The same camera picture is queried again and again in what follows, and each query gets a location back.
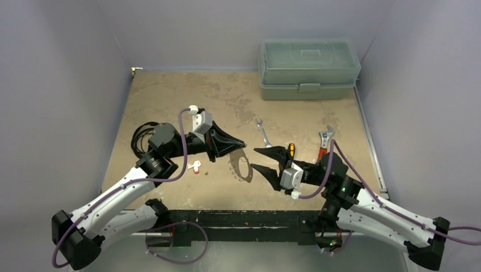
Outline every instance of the box latch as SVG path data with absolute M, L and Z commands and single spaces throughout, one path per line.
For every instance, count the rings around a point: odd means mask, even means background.
M 299 85 L 297 92 L 299 94 L 315 94 L 320 91 L 319 83 L 302 83 Z

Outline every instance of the adjustable wrench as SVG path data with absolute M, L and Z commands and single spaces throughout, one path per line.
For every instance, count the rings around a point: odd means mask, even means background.
M 319 132 L 321 144 L 317 161 L 319 161 L 322 156 L 327 153 L 327 142 L 332 137 L 332 135 L 334 135 L 334 129 L 332 128 L 332 126 L 327 126 L 327 131 Z

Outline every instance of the green plastic storage box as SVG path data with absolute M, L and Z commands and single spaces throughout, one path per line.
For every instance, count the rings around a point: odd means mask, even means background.
M 264 100 L 341 99 L 361 70 L 349 39 L 265 40 L 259 54 Z

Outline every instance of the brown work surface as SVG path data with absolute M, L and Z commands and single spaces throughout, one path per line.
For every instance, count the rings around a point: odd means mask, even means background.
M 263 120 L 265 132 L 274 146 L 296 144 L 296 160 L 314 162 L 318 156 L 319 131 L 331 125 L 333 139 L 375 192 L 379 187 L 370 157 L 369 145 L 359 115 L 354 91 L 347 98 L 325 101 L 264 101 L 260 98 L 259 74 L 255 72 L 141 72 L 135 75 L 119 133 L 112 151 L 103 189 L 119 181 L 135 165 L 130 149 L 135 129 L 148 121 L 169 122 L 178 128 L 177 115 L 183 108 L 197 105 L 212 114 L 218 126 L 243 140 L 250 163 L 277 169 L 277 162 L 252 149 L 264 147 L 255 118 Z M 186 133 L 192 129 L 192 117 L 184 114 Z M 199 160 L 200 173 L 187 170 L 178 181 L 162 184 L 134 201 L 127 209 L 136 209 L 146 200 L 160 198 L 169 209 L 200 210 L 318 210 L 324 199 L 293 200 L 272 190 L 254 170 L 251 182 L 239 181 L 231 168 L 229 155 L 211 163 L 207 154 L 189 156 Z M 173 161 L 182 167 L 182 158 Z M 242 176 L 247 175 L 241 160 Z M 301 184 L 303 194 L 316 187 Z

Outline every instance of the wrench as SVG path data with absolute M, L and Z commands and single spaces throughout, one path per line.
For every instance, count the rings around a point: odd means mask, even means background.
M 257 126 L 260 129 L 260 132 L 262 133 L 262 138 L 264 138 L 264 143 L 265 143 L 265 148 L 272 147 L 272 144 L 269 143 L 269 140 L 267 139 L 267 135 L 265 134 L 264 128 L 262 127 L 262 119 L 254 119 L 254 122 L 257 124 Z
M 327 153 L 327 142 L 332 137 L 332 135 L 334 135 L 334 129 L 332 128 L 332 126 L 327 126 L 327 131 L 319 132 L 321 144 L 317 161 L 319 161 L 322 156 Z

